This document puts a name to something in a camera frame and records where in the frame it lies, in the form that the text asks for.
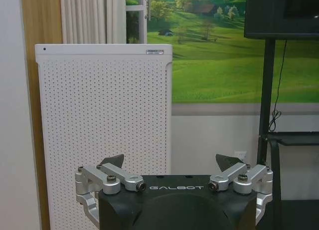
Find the wall outlet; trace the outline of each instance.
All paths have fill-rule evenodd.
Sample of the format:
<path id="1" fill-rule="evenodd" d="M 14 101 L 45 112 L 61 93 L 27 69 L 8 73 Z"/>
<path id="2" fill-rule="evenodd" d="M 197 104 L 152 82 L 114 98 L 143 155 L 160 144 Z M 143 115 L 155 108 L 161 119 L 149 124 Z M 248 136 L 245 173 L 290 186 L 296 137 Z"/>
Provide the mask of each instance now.
<path id="1" fill-rule="evenodd" d="M 247 156 L 247 151 L 235 151 L 234 157 L 239 158 L 241 161 L 245 162 Z"/>

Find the black monitor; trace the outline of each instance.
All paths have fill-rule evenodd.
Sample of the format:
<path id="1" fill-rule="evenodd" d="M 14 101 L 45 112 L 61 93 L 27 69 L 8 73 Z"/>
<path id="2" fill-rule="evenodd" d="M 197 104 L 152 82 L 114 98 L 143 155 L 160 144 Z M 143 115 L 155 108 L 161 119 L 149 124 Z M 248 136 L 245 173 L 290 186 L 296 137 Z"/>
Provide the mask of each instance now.
<path id="1" fill-rule="evenodd" d="M 319 0 L 246 0 L 245 37 L 319 39 Z"/>

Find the black metal stand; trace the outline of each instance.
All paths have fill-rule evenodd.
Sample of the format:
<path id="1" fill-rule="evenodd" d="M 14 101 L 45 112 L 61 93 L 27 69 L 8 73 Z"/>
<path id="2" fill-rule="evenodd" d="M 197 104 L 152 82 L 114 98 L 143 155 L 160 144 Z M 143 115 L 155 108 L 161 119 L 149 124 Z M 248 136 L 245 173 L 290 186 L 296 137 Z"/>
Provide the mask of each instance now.
<path id="1" fill-rule="evenodd" d="M 286 146 L 317 146 L 319 132 L 269 132 L 269 118 L 271 111 L 271 95 L 274 75 L 276 40 L 266 39 L 263 87 L 260 108 L 259 139 L 257 164 L 265 164 L 267 158 L 267 144 L 271 149 L 271 164 L 273 176 L 273 229 L 282 230 L 282 202 L 280 183 L 280 153 L 279 144 Z"/>
<path id="2" fill-rule="evenodd" d="M 273 87 L 274 62 L 275 62 L 276 40 L 266 39 L 263 89 L 261 95 L 260 120 L 259 120 L 259 140 L 257 163 L 264 164 L 267 157 L 267 140 L 271 107 L 271 93 Z"/>

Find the black cable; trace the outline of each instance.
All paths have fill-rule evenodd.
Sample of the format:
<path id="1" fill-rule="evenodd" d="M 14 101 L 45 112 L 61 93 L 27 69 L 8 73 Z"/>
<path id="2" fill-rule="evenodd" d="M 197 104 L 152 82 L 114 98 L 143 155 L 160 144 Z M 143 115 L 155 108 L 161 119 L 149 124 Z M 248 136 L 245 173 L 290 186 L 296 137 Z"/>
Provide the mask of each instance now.
<path id="1" fill-rule="evenodd" d="M 269 122 L 269 127 L 268 127 L 269 132 L 274 132 L 276 130 L 276 126 L 277 126 L 276 125 L 276 120 L 279 119 L 279 117 L 282 114 L 281 111 L 279 111 L 277 109 L 277 103 L 278 103 L 278 99 L 279 99 L 279 89 L 280 89 L 280 84 L 281 84 L 282 75 L 283 75 L 283 69 L 284 69 L 284 62 L 285 62 L 285 56 L 286 56 L 286 47 L 287 47 L 287 40 L 285 40 L 283 60 L 282 60 L 282 63 L 281 63 L 279 82 L 278 82 L 278 88 L 277 88 L 277 98 L 276 98 L 274 110 L 273 110 L 273 113 L 272 113 L 272 120 Z"/>

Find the white wall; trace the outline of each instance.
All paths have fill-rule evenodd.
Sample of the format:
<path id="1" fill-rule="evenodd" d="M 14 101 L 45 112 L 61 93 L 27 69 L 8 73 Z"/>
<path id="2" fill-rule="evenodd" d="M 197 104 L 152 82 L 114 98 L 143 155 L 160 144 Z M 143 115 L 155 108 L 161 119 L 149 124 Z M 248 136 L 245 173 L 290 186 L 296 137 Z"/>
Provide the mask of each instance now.
<path id="1" fill-rule="evenodd" d="M 259 116 L 173 116 L 172 173 L 219 172 L 217 153 L 256 163 Z M 278 131 L 319 131 L 319 115 L 282 116 Z M 283 199 L 319 199 L 319 147 L 280 147 Z"/>
<path id="2" fill-rule="evenodd" d="M 0 0 L 0 229 L 39 230 L 20 0 Z"/>

